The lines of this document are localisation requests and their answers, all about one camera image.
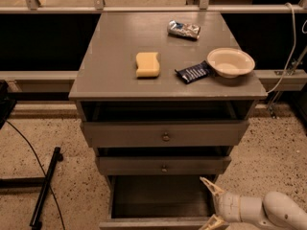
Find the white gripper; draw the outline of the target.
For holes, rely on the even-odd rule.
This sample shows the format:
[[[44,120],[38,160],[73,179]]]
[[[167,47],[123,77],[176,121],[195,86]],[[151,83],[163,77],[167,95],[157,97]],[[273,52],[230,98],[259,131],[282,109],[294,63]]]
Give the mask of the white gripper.
[[[218,215],[213,214],[199,230],[225,230],[228,222],[240,222],[240,196],[224,192],[222,188],[205,177],[200,177],[200,181],[213,196],[216,196],[215,208]]]

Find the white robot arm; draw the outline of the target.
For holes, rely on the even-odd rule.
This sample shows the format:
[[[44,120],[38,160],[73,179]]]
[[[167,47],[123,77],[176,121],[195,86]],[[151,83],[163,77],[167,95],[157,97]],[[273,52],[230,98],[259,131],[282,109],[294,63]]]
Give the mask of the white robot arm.
[[[216,230],[234,222],[249,223],[261,230],[307,230],[307,213],[285,194],[243,196],[225,191],[205,177],[200,181],[213,196],[215,213],[199,230]]]

